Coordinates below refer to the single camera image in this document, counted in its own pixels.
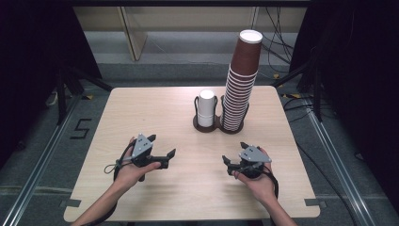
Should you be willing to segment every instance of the paper cup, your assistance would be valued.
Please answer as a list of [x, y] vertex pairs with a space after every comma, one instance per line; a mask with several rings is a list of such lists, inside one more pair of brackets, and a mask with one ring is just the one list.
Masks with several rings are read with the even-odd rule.
[[199, 94], [198, 113], [203, 117], [213, 117], [215, 109], [215, 94], [209, 89], [204, 89]]
[[262, 34], [255, 30], [240, 32], [231, 60], [231, 69], [234, 72], [246, 75], [258, 71], [262, 38]]

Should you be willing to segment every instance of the wooden table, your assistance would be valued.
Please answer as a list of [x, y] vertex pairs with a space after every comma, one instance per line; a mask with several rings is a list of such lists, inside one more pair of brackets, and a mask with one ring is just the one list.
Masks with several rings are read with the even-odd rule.
[[226, 172], [221, 156], [238, 163], [240, 141], [268, 151], [279, 180], [279, 201], [291, 217], [317, 217], [319, 207], [304, 201], [315, 196], [276, 90], [254, 87], [243, 130], [228, 135], [194, 128], [194, 98], [203, 89], [213, 90], [218, 99], [225, 93], [224, 87], [114, 89], [71, 196], [80, 206], [67, 207], [64, 219], [74, 221], [105, 192], [113, 175], [105, 174], [104, 167], [115, 163], [138, 133], [157, 135], [153, 155], [176, 148], [176, 156], [169, 169], [148, 173], [143, 183], [125, 193], [108, 220], [269, 218], [246, 186]]

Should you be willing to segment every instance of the black cable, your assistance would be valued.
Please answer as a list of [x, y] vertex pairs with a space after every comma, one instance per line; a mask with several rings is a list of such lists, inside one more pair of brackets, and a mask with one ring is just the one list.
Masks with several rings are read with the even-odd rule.
[[284, 43], [284, 44], [283, 44], [283, 49], [284, 49], [285, 55], [286, 55], [287, 58], [291, 61], [291, 58], [292, 58], [293, 56], [291, 55], [290, 51], [289, 51], [288, 48], [286, 47], [286, 43], [285, 43], [284, 39], [282, 38], [281, 24], [279, 23], [279, 16], [280, 16], [280, 13], [281, 13], [281, 7], [278, 7], [278, 8], [277, 8], [277, 28], [278, 28], [278, 33], [279, 33], [278, 37], [280, 38], [281, 42]]
[[281, 59], [282, 61], [284, 61], [287, 64], [290, 64], [290, 61], [288, 61], [288, 59], [280, 56], [278, 53], [274, 52], [273, 50], [269, 49], [265, 44], [262, 43], [262, 47], [264, 48], [264, 50], [266, 50], [269, 53], [272, 53], [274, 56], [276, 56], [277, 58]]
[[353, 213], [352, 213], [351, 209], [349, 208], [349, 205], [346, 203], [345, 199], [343, 198], [341, 193], [338, 191], [337, 187], [335, 187], [335, 185], [332, 184], [332, 182], [329, 180], [329, 178], [326, 176], [326, 174], [322, 171], [320, 166], [317, 165], [316, 161], [314, 161], [314, 159], [307, 152], [305, 152], [305, 150], [299, 145], [299, 143], [297, 141], [295, 141], [295, 143], [296, 143], [296, 146], [299, 148], [299, 150], [309, 158], [309, 160], [313, 163], [313, 165], [320, 171], [320, 173], [326, 179], [328, 184], [332, 187], [332, 189], [337, 194], [337, 196], [340, 198], [340, 200], [343, 202], [343, 205], [345, 206], [346, 210], [348, 211], [349, 216], [352, 219], [353, 225], [357, 226], [358, 224], [355, 220], [355, 216], [353, 216]]
[[287, 48], [290, 48], [290, 49], [294, 50], [294, 47], [291, 46], [291, 45], [289, 45], [289, 44], [287, 44], [287, 43], [281, 43], [281, 42], [277, 42], [277, 41], [275, 41], [275, 40], [270, 40], [264, 33], [262, 33], [262, 36], [263, 36], [266, 40], [273, 41], [274, 44], [277, 44], [277, 45], [285, 45]]
[[279, 38], [279, 40], [281, 41], [281, 44], [282, 44], [282, 46], [283, 46], [283, 49], [284, 49], [284, 52], [285, 52], [285, 55], [287, 56], [287, 58], [289, 58], [288, 56], [292, 57], [292, 56], [291, 56], [291, 53], [288, 51], [288, 48], [286, 48], [287, 43], [285, 43], [284, 39], [282, 38], [282, 34], [281, 34], [281, 26], [280, 26], [280, 24], [279, 24], [279, 15], [280, 15], [281, 8], [277, 8], [278, 20], [277, 20], [277, 23], [276, 23], [276, 24], [275, 24], [275, 21], [273, 20], [273, 18], [272, 18], [272, 16], [271, 16], [271, 14], [270, 14], [268, 8], [266, 7], [265, 9], [266, 9], [267, 15], [269, 16], [269, 19], [270, 19], [270, 21], [271, 21], [271, 23], [272, 23], [272, 25], [273, 25], [273, 27], [274, 27], [274, 29], [275, 29], [272, 42], [274, 42], [274, 37], [277, 36], [277, 37]]
[[303, 116], [299, 117], [299, 118], [296, 118], [296, 119], [294, 119], [294, 120], [291, 120], [291, 121], [288, 121], [288, 122], [289, 122], [289, 123], [291, 123], [291, 122], [293, 122], [293, 121], [298, 121], [298, 120], [301, 120], [301, 119], [305, 118], [307, 115], [309, 115], [310, 113], [311, 113], [311, 111], [310, 111], [310, 112], [308, 112], [308, 113], [306, 113], [305, 115], [303, 115]]
[[310, 99], [310, 98], [311, 98], [311, 97], [299, 97], [299, 98], [291, 99], [291, 100], [289, 100], [287, 103], [284, 104], [284, 106], [282, 107], [282, 109], [284, 109], [284, 111], [285, 111], [285, 107], [286, 107], [289, 103], [291, 103], [292, 101], [303, 100], [303, 99]]

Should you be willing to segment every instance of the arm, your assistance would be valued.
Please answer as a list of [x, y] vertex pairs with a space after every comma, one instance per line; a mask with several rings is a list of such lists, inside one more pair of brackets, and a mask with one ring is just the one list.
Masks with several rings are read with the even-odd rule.
[[[265, 163], [264, 165], [267, 167], [267, 169], [271, 170], [270, 163]], [[276, 225], [296, 225], [296, 223], [279, 204], [279, 201], [274, 194], [273, 182], [269, 177], [262, 174], [256, 179], [249, 179], [244, 174], [238, 173], [237, 171], [234, 171], [233, 175], [235, 178], [243, 182], [249, 188], [249, 190], [251, 190], [252, 195], [264, 206], [264, 208], [270, 214], [270, 217], [275, 221]]]
[[[128, 150], [125, 156], [132, 155], [133, 147]], [[105, 191], [105, 193], [93, 203], [73, 224], [84, 225], [98, 219], [108, 213], [117, 203], [118, 199], [134, 186], [138, 179], [147, 172], [156, 170], [161, 166], [159, 162], [154, 162], [146, 167], [138, 168], [134, 164], [129, 164], [120, 169], [117, 179]]]

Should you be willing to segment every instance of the floor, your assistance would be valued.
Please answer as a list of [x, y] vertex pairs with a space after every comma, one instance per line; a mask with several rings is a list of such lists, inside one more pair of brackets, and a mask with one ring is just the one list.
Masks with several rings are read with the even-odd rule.
[[[130, 58], [123, 33], [88, 32], [87, 37], [104, 82], [114, 87], [223, 86], [237, 34], [153, 32], [136, 62]], [[283, 37], [294, 46], [295, 34]], [[272, 49], [287, 57], [279, 45], [273, 44]], [[288, 66], [262, 51], [255, 85], [272, 84], [276, 77], [287, 73]], [[321, 206], [321, 215], [295, 221], [299, 225], [399, 225], [397, 213], [373, 174], [355, 157], [356, 146], [340, 124], [339, 116], [329, 107], [327, 96], [322, 102], [323, 122], [319, 122], [313, 116], [311, 98], [307, 98], [311, 93], [300, 94], [302, 99], [294, 98], [298, 94], [295, 88], [298, 79], [279, 87], [278, 93], [298, 147], [303, 149], [302, 159]], [[26, 148], [15, 152], [1, 169], [2, 221], [9, 216], [9, 211], [17, 210], [14, 225], [68, 225], [63, 220], [65, 201], [71, 196], [109, 96], [107, 91], [86, 81], [82, 84], [85, 95], [69, 99], [70, 114], [66, 123], [56, 125], [57, 107], [49, 105], [30, 128]], [[89, 129], [85, 136], [75, 130], [78, 123]], [[25, 202], [18, 202], [22, 191], [27, 191], [22, 197]], [[270, 225], [270, 222], [265, 219], [263, 224]], [[105, 225], [120, 224], [107, 222]]]

